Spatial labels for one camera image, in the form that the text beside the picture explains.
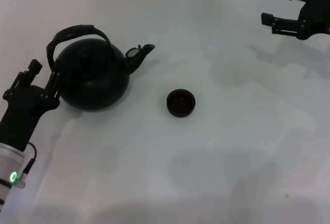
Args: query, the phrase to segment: teapot spout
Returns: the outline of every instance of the teapot spout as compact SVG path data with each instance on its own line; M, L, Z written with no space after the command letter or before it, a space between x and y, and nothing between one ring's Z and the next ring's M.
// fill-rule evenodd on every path
M147 44L141 48L139 45L138 48L132 48L126 53L125 58L125 71L128 74L132 74L137 70L145 57L155 48L153 44Z

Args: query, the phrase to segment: kettle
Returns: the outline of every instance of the kettle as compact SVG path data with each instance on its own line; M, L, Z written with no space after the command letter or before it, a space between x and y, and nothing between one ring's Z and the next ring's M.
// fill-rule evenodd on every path
M73 42L54 61L56 45L85 35L98 35ZM48 44L47 58L52 72L61 74L61 97L84 110L100 110L114 104L124 94L129 75L134 73L153 49L152 44L130 49L125 56L108 37L93 25L76 25L55 35Z

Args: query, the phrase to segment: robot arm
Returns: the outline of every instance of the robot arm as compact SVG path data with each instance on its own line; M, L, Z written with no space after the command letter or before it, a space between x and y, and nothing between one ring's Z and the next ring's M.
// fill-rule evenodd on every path
M330 35L330 0L298 0L306 2L298 20L280 19L263 13L263 25L271 26L273 34L293 36L306 40L315 34Z
M60 103L63 84L60 73L53 71L45 89L42 89L31 85L42 65L37 60L32 60L28 68L29 71L18 74L10 89L3 95L8 101L8 108L0 122L0 211L12 186L18 182L19 186L24 185L24 179L35 161L35 158L30 160L20 179L16 181L25 158L23 152L40 117L45 112L56 109Z

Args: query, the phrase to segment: teapot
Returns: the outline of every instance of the teapot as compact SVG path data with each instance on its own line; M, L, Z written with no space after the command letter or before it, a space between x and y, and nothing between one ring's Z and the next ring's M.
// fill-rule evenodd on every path
M85 35L98 35L104 40L88 38L75 41L54 61L56 45ZM79 109L100 110L120 99L127 89L129 75L141 66L154 48L153 44L139 45L124 56L93 25L76 25L56 34L46 51L51 70L63 78L63 100Z

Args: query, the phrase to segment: teapot handle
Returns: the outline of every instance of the teapot handle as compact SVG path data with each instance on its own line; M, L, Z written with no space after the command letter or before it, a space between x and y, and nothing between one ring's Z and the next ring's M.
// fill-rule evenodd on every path
M57 33L53 40L47 45L47 59L50 65L51 70L54 70L54 51L55 47L61 42L69 41L74 38L86 36L86 35L99 35L102 37L108 44L108 56L111 58L113 50L113 46L109 40L109 38L99 29L96 29L94 25L75 25L64 30L61 30Z

